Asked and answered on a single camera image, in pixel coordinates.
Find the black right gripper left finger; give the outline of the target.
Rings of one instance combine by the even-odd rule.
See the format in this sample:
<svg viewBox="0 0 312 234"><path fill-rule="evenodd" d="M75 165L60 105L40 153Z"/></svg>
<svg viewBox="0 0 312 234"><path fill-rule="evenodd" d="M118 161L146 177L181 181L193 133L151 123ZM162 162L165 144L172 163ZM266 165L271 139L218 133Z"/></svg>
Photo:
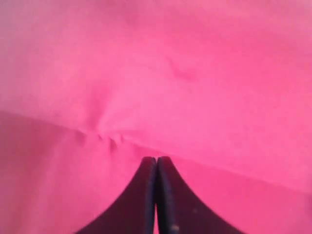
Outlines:
<svg viewBox="0 0 312 234"><path fill-rule="evenodd" d="M156 159L144 157L115 202L79 234L152 234L154 231Z"/></svg>

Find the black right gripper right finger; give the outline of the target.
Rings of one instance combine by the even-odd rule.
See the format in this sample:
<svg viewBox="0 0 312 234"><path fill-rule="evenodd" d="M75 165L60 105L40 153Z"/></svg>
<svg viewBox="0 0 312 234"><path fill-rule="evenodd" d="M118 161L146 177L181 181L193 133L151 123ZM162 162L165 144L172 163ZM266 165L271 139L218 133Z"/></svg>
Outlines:
<svg viewBox="0 0 312 234"><path fill-rule="evenodd" d="M242 233L196 196L167 156L157 160L156 212L160 234Z"/></svg>

